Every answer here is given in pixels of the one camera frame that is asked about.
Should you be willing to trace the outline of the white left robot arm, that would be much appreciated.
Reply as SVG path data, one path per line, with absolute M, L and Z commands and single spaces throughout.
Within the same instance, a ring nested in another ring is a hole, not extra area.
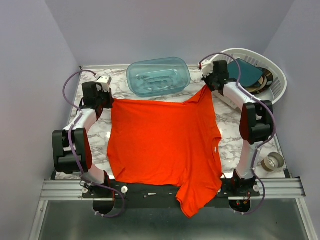
M 88 132 L 103 110 L 113 107 L 114 99 L 107 81 L 85 82 L 82 92 L 82 105 L 78 106 L 75 119 L 52 133 L 54 168 L 66 175 L 79 174 L 83 181 L 94 183 L 93 191 L 104 198 L 110 194 L 111 185 L 106 182 L 106 172 L 93 163 Z

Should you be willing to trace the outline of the orange t shirt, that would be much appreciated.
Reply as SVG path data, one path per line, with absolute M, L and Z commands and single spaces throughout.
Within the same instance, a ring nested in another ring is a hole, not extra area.
M 222 136 L 208 87 L 184 102 L 116 99 L 111 124 L 107 157 L 117 181 L 178 187 L 188 218 L 217 195 Z

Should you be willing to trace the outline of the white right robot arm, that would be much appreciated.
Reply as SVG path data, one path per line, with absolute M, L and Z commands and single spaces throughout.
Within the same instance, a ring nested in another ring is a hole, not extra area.
M 236 65 L 236 80 L 229 78 L 228 64 L 225 60 L 203 59 L 199 63 L 199 69 L 202 71 L 202 80 L 212 92 L 222 93 L 241 110 L 239 132 L 243 145 L 235 170 L 238 179 L 230 183 L 230 191 L 236 196 L 241 196 L 248 190 L 245 180 L 256 177 L 256 159 L 263 145 L 274 137 L 276 126 L 271 101 L 262 101 L 241 86 L 241 67 L 239 63 Z

